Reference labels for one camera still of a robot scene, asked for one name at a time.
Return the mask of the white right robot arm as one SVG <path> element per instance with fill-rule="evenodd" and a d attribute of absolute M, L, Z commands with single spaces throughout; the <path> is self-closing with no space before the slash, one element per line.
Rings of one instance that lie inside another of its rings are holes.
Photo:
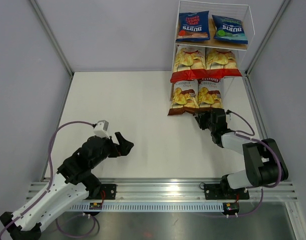
<path fill-rule="evenodd" d="M 228 128 L 230 110 L 213 108 L 194 115 L 202 130 L 209 130 L 218 147 L 243 156 L 245 169 L 224 175 L 219 183 L 201 183 L 206 200 L 247 200 L 251 188 L 274 188 L 288 179 L 289 173 L 274 139 L 258 140 L 255 133 Z"/>

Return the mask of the brown Chuba bag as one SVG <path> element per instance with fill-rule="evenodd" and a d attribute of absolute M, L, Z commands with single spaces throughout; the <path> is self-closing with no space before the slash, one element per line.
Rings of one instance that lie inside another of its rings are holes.
<path fill-rule="evenodd" d="M 171 105 L 169 116 L 183 113 L 194 114 L 198 105 L 198 80 L 182 80 L 172 84 Z"/>
<path fill-rule="evenodd" d="M 223 82 L 219 78 L 202 78 L 198 80 L 198 106 L 200 111 L 213 108 L 222 109 Z"/>

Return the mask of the red Chuba bag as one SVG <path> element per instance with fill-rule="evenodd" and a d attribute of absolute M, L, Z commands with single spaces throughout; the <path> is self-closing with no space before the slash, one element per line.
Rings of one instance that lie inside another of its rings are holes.
<path fill-rule="evenodd" d="M 236 56 L 232 51 L 216 48 L 207 48 L 206 73 L 210 78 L 222 79 L 226 77 L 241 77 L 237 67 Z"/>
<path fill-rule="evenodd" d="M 206 49 L 197 46 L 179 45 L 176 48 L 171 83 L 202 79 L 207 76 Z"/>

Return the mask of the blue Burts spicy chilli bag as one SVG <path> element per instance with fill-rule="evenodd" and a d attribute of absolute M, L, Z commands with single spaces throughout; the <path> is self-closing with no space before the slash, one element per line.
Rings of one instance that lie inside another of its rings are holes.
<path fill-rule="evenodd" d="M 210 40 L 209 11 L 181 12 L 178 17 L 178 42 L 203 42 Z"/>

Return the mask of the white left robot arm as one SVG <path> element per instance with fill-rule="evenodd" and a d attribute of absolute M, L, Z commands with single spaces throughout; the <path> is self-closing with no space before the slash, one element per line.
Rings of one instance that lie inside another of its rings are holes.
<path fill-rule="evenodd" d="M 29 202 L 14 212 L 0 216 L 5 231 L 14 240 L 38 240 L 42 232 L 75 203 L 103 197 L 100 180 L 92 174 L 98 164 L 107 158 L 127 156 L 134 143 L 116 132 L 118 140 L 92 136 L 58 167 L 48 185 Z"/>

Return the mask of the blue Burts sea salt bag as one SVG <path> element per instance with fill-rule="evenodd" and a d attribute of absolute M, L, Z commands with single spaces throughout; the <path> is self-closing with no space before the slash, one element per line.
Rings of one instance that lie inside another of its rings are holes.
<path fill-rule="evenodd" d="M 233 44 L 248 44 L 241 20 L 218 15 L 212 15 L 212 19 L 216 28 L 215 40 Z"/>

